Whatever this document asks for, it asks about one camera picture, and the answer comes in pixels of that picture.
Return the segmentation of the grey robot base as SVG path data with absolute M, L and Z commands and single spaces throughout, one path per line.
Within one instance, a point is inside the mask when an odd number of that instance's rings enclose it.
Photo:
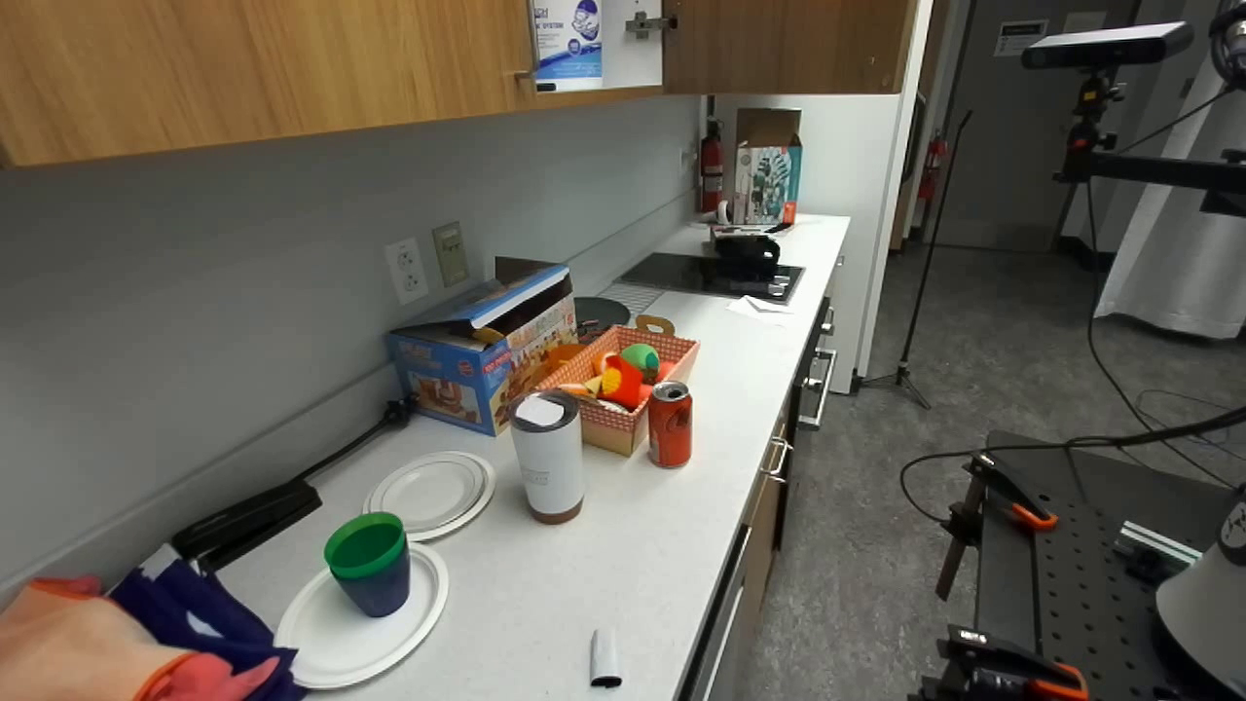
M 1161 537 L 1161 552 L 1178 563 L 1157 583 L 1169 663 L 1219 701 L 1246 701 L 1246 491 L 1231 491 L 1208 551 Z

